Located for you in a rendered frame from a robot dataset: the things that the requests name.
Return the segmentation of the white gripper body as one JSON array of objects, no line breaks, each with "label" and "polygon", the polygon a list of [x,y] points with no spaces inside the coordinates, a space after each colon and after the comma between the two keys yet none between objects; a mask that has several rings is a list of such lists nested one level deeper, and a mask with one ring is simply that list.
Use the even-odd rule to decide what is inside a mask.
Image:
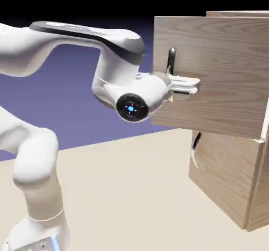
[{"label": "white gripper body", "polygon": [[171,80],[169,90],[174,93],[196,94],[200,88],[200,79],[168,75]]}]

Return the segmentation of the light wood cabinet door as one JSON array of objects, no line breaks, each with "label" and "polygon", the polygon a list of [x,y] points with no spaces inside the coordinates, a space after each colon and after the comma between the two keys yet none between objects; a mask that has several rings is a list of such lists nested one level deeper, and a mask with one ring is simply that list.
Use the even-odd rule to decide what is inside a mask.
[{"label": "light wood cabinet door", "polygon": [[237,226],[247,227],[264,140],[202,132],[189,178]]},{"label": "light wood cabinet door", "polygon": [[174,95],[152,123],[259,139],[269,98],[269,18],[157,16],[154,71],[165,70],[171,48],[174,73],[198,78],[200,89]]}]

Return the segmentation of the light wood cabinet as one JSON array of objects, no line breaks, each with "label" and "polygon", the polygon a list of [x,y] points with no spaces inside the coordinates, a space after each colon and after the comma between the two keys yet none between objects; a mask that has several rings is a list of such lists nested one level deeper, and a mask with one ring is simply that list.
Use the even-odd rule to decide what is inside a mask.
[{"label": "light wood cabinet", "polygon": [[[269,11],[242,11],[242,12],[207,12],[207,17],[266,17],[269,18]],[[260,158],[260,166],[257,171],[254,195],[247,227],[245,230],[253,231],[269,224],[269,98],[264,116],[262,135],[259,139],[264,140],[263,152]]]}]

